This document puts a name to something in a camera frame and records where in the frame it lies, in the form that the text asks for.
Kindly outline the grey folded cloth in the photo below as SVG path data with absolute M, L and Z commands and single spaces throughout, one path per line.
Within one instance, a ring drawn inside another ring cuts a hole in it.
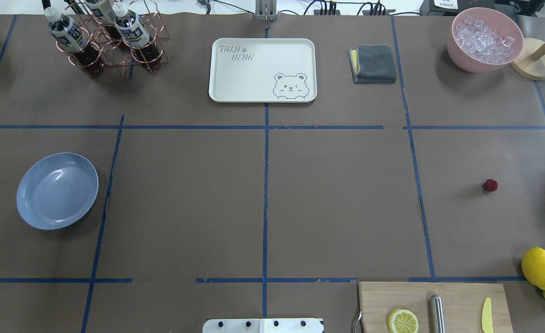
M 394 84 L 396 66 L 392 47 L 387 44 L 360 45 L 348 50 L 355 84 Z

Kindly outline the steel scoop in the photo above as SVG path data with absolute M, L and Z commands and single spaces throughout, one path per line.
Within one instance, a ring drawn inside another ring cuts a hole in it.
M 429 305 L 433 333 L 446 333 L 443 299 L 439 295 L 431 295 Z

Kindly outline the grey metal bracket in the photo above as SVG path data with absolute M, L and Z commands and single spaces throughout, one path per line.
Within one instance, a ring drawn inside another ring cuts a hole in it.
M 255 20 L 276 21 L 278 18 L 277 0 L 256 0 Z

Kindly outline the cream bear tray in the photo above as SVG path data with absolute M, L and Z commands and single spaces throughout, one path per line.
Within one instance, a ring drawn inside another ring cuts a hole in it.
M 212 44 L 209 97 L 217 103 L 310 103 L 315 45 L 306 38 L 220 38 Z

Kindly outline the right tea bottle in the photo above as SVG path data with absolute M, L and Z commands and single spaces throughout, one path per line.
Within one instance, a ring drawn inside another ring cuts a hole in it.
M 157 70 L 162 64 L 161 52 L 138 13 L 120 1 L 114 2 L 112 11 L 115 15 L 114 26 L 131 48 L 133 59 L 150 72 Z

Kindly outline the yellow plastic knife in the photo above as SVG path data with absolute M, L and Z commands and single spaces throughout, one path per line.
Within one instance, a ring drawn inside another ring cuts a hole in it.
M 485 297 L 481 310 L 481 329 L 483 333 L 493 333 L 492 299 Z

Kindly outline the red strawberry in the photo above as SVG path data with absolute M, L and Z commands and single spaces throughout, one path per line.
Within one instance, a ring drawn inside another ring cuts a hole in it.
M 496 179 L 486 179 L 484 183 L 482 183 L 482 189 L 486 192 L 495 192 L 498 190 L 499 183 Z

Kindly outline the left tea bottle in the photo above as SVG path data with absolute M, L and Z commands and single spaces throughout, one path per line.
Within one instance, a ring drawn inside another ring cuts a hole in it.
M 99 51 L 93 47 L 89 34 L 84 32 L 71 17 L 59 9 L 49 6 L 43 11 L 48 21 L 48 30 L 59 47 L 65 51 L 90 76 L 103 71 L 104 62 Z

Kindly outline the lemon half slice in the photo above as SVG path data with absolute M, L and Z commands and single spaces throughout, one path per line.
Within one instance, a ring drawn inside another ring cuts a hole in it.
M 389 314 L 387 327 L 391 333 L 418 333 L 419 321 L 410 310 L 398 308 Z

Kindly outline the tea bottle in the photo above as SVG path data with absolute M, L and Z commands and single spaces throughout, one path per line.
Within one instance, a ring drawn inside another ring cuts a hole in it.
M 133 59 L 150 72 L 157 70 L 162 64 L 161 52 L 138 13 L 120 1 L 114 2 L 112 11 L 115 15 L 114 26 L 131 48 Z
M 43 11 L 48 21 L 48 30 L 59 47 L 65 51 L 90 76 L 103 71 L 104 62 L 99 51 L 93 47 L 89 34 L 84 32 L 71 17 L 59 9 L 49 6 Z
M 105 34 L 111 41 L 118 41 L 118 48 L 128 51 L 129 47 L 122 41 L 122 36 L 115 27 L 116 16 L 112 10 L 111 0 L 85 0 L 86 6 L 101 23 Z

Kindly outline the wooden stand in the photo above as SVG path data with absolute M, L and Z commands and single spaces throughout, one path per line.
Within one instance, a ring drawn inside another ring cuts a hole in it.
M 531 80 L 545 80 L 545 42 L 524 38 L 520 54 L 511 62 L 512 68 Z

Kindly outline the white metal base plate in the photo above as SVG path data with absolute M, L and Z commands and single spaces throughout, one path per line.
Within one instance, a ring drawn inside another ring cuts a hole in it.
M 205 321 L 203 333 L 323 333 L 318 318 L 243 318 Z

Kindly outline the large yellow lemon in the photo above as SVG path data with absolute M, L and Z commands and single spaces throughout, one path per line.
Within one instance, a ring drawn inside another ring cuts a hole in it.
M 522 274 L 535 287 L 545 290 L 545 249 L 530 248 L 521 259 Z

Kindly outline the back tea bottle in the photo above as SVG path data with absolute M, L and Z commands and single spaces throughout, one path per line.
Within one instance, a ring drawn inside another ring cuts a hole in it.
M 115 27 L 116 16 L 112 10 L 111 0 L 85 0 L 86 6 L 101 23 L 105 34 L 111 41 L 118 41 L 118 48 L 128 51 L 129 47 L 122 41 L 122 36 Z

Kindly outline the blue plate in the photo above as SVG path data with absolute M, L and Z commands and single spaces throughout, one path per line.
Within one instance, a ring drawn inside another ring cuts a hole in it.
M 65 228 L 89 212 L 99 191 L 95 166 L 80 154 L 51 154 L 36 162 L 19 182 L 15 202 L 28 225 Z

